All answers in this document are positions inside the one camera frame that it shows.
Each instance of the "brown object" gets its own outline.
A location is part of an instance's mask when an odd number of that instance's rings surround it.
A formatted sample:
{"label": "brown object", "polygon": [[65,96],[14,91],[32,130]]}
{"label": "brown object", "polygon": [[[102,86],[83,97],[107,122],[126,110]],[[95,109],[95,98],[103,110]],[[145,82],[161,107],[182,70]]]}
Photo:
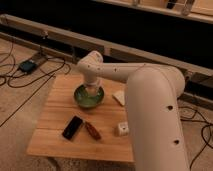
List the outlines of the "brown object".
{"label": "brown object", "polygon": [[[124,90],[124,84],[102,79],[105,96],[101,105],[94,109],[81,109],[74,101],[73,93],[82,84],[82,75],[57,76],[37,122],[27,154],[48,157],[133,162],[129,136],[118,137],[115,126],[126,121],[125,108],[112,94]],[[94,141],[85,127],[74,141],[61,135],[70,118],[75,114],[95,125],[101,133],[101,141]]]}
{"label": "brown object", "polygon": [[99,134],[99,132],[95,129],[95,127],[91,123],[85,122],[85,127],[86,127],[87,131],[89,132],[89,134],[95,140],[100,140],[101,139],[101,135]]}

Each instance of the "wooden table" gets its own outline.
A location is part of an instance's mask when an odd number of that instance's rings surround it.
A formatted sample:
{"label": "wooden table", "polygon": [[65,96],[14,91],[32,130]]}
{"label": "wooden table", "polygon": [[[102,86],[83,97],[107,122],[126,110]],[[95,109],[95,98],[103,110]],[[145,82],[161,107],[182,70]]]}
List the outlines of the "wooden table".
{"label": "wooden table", "polygon": [[[124,84],[103,80],[105,97],[101,105],[83,110],[74,101],[73,93],[82,84],[81,75],[58,76],[53,84],[37,123],[27,154],[46,157],[133,162],[129,136],[118,137],[115,127],[126,121],[124,107],[112,97]],[[62,131],[74,115],[91,122],[102,136],[94,140],[83,126],[69,141]]]}

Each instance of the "green bowl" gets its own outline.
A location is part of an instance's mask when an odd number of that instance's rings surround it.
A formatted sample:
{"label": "green bowl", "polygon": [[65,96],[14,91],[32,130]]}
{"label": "green bowl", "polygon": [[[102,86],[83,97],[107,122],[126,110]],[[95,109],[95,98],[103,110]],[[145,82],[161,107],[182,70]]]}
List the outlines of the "green bowl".
{"label": "green bowl", "polygon": [[79,86],[74,92],[74,99],[82,108],[94,108],[102,102],[103,98],[104,90],[102,87],[99,87],[95,96],[89,95],[84,85]]}

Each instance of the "dark wall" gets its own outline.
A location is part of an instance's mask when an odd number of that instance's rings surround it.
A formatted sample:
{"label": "dark wall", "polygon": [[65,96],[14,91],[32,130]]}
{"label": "dark wall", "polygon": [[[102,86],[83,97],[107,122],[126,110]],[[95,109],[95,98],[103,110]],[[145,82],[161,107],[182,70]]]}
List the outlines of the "dark wall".
{"label": "dark wall", "polygon": [[213,25],[89,0],[0,0],[1,11],[213,69]]}

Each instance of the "black phone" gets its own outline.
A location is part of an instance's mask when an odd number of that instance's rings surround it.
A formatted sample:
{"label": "black phone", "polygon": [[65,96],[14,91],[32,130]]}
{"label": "black phone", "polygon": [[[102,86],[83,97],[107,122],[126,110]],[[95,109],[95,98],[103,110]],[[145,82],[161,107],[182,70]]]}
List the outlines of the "black phone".
{"label": "black phone", "polygon": [[82,123],[83,120],[81,118],[74,116],[67,127],[64,129],[62,133],[63,137],[70,140]]}

